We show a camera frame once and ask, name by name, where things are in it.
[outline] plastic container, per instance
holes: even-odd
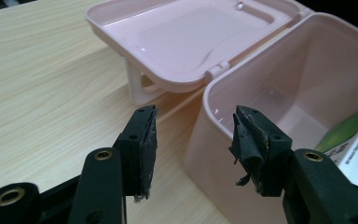
[[[314,13],[212,81],[189,140],[185,168],[232,223],[287,223],[282,198],[262,198],[228,151],[236,105],[253,107],[315,148],[328,130],[358,111],[358,29]]]
[[[296,1],[111,0],[87,20],[125,58],[134,103],[208,85],[184,166],[232,223],[287,223],[281,198],[235,185],[236,105],[263,112],[293,149],[358,111],[358,29]]]
[[[131,98],[141,105],[165,91],[208,83],[310,13],[290,0],[245,1],[241,9],[238,3],[112,0],[90,7],[86,17],[93,32],[125,57]]]

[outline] box lid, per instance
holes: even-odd
[[[291,0],[114,0],[87,10],[94,33],[166,91],[193,91],[304,18]]]

